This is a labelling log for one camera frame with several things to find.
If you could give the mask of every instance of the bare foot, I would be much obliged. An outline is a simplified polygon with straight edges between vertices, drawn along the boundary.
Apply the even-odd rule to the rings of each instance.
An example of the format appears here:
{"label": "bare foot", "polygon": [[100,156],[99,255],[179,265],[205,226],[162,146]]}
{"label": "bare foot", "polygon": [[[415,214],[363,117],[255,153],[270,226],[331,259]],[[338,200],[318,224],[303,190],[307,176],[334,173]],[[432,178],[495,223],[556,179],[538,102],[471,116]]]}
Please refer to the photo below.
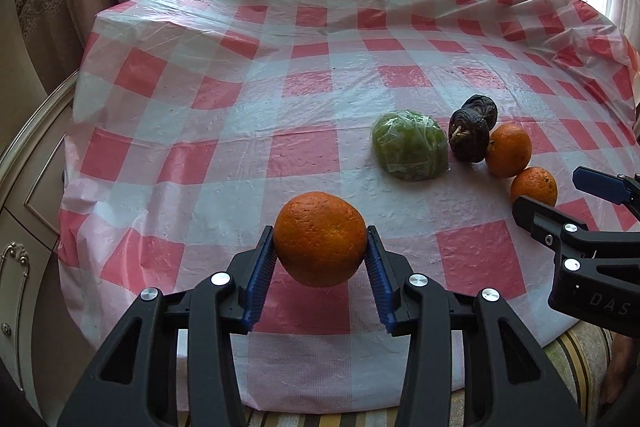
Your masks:
{"label": "bare foot", "polygon": [[611,362],[600,389],[600,403],[613,403],[618,398],[636,367],[636,356],[634,340],[616,334],[611,344]]}

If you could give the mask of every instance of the orange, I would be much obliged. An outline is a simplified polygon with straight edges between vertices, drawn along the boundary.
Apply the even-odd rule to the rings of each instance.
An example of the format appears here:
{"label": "orange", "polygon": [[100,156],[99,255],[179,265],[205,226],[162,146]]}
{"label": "orange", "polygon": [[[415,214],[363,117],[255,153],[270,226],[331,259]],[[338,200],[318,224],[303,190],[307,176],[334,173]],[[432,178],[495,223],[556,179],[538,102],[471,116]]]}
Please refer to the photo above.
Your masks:
{"label": "orange", "polygon": [[367,228],[349,203],[307,192],[286,203],[273,227],[278,259],[296,281],[328,287],[351,277],[367,249]]}
{"label": "orange", "polygon": [[531,159],[527,132],[512,123],[503,123],[491,133],[484,161],[497,178],[511,178],[522,172]]}
{"label": "orange", "polygon": [[558,200],[558,186],[550,172],[542,167],[529,167],[511,182],[511,203],[518,196],[528,196],[540,203],[555,206]]}

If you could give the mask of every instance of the green fruit wrapped in plastic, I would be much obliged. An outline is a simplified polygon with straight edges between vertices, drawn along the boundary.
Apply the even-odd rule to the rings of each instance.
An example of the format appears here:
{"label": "green fruit wrapped in plastic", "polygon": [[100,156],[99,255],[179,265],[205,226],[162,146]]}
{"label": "green fruit wrapped in plastic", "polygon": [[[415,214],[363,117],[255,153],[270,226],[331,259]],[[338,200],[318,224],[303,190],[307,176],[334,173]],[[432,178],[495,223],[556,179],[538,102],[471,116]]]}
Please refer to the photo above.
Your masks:
{"label": "green fruit wrapped in plastic", "polygon": [[382,168],[401,180],[429,180],[449,166],[446,134],[433,118],[417,111],[386,112],[373,124],[371,137]]}

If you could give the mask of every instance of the striped upholstery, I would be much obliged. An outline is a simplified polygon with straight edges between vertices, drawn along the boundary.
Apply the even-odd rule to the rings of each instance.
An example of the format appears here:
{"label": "striped upholstery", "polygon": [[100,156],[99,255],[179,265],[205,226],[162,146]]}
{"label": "striped upholstery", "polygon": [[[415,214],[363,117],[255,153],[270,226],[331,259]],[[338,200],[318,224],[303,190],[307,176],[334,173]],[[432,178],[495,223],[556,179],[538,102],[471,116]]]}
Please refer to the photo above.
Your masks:
{"label": "striped upholstery", "polygon": [[[611,333],[592,324],[577,323],[545,347],[545,352],[588,421],[595,422],[600,382],[609,365]],[[449,427],[462,427],[464,391],[451,394]],[[290,414],[246,408],[249,427],[392,427],[396,407],[344,414]]]}

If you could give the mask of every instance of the red and white checkered tablecloth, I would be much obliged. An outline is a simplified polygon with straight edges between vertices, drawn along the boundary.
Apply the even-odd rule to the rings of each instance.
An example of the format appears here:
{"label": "red and white checkered tablecloth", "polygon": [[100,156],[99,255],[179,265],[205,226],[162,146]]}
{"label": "red and white checkered tablecloth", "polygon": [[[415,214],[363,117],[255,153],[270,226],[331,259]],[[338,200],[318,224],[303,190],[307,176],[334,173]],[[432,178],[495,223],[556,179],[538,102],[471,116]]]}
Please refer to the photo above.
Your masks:
{"label": "red and white checkered tablecloth", "polygon": [[[135,0],[102,12],[65,141],[72,317],[98,346],[142,288],[195,286],[254,247],[293,195],[324,190],[448,289],[498,289],[548,343],[574,320],[546,304],[552,252],[514,224],[509,182],[452,157],[436,180],[390,178],[370,126],[410,108],[446,128],[470,95],[489,95],[500,121],[529,133],[560,210],[638,229],[571,182],[578,165],[636,171],[638,70],[622,33],[577,0]],[[255,332],[234,338],[244,402],[289,412],[396,405],[407,349],[379,324],[364,268],[313,289],[276,267]],[[181,335],[182,408],[185,353]],[[453,360],[460,387],[459,335]]]}

